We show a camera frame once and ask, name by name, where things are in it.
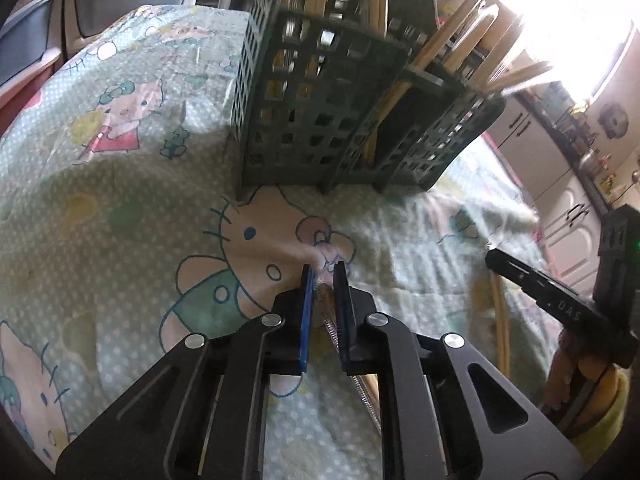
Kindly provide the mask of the right hand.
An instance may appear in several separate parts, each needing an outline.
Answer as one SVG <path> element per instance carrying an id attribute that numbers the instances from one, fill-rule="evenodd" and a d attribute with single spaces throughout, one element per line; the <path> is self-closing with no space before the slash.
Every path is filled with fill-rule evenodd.
<path id="1" fill-rule="evenodd" d="M 563 328 L 544 386 L 544 403 L 554 410 L 567 403 L 570 400 L 570 383 L 575 372 L 592 380 L 597 389 L 600 381 L 612 368 L 615 367 L 608 362 L 608 358 L 590 353 L 577 336 Z"/>

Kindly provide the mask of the green sleeve forearm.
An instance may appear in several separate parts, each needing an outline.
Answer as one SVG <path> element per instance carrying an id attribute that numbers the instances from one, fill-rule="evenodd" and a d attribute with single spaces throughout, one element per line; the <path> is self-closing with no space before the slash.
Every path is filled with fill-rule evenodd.
<path id="1" fill-rule="evenodd" d="M 600 381 L 589 403 L 568 432 L 568 440 L 590 468 L 620 433 L 629 394 L 627 375 L 617 368 Z"/>

